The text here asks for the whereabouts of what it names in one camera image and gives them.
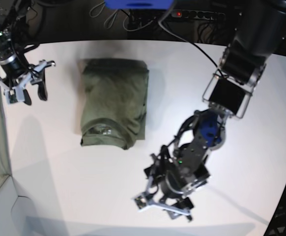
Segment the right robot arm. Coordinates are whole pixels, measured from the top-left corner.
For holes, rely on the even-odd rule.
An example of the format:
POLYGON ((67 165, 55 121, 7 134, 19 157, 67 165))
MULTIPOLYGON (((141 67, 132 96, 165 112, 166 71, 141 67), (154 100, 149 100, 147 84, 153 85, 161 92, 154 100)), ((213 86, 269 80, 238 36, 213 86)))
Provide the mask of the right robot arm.
POLYGON ((0 76, 0 89, 8 104, 32 101, 26 86, 37 85, 40 100, 47 101, 45 70, 55 66, 53 60, 30 63, 26 53, 37 49, 39 44, 31 43, 27 12, 30 0, 0 0, 0 67, 5 77, 0 76))

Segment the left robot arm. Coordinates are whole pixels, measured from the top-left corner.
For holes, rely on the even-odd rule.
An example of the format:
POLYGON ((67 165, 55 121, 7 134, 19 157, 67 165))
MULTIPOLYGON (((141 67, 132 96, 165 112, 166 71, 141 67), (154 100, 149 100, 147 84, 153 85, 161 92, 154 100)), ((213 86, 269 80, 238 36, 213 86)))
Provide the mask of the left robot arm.
POLYGON ((268 58, 286 35, 286 0, 249 1, 240 27, 216 65, 213 89, 205 89, 208 108, 196 110, 173 140, 151 155, 146 188, 134 197, 139 211, 154 207, 173 220, 185 216, 192 221, 189 197, 207 184, 210 153, 224 144, 227 120, 244 117, 268 58))

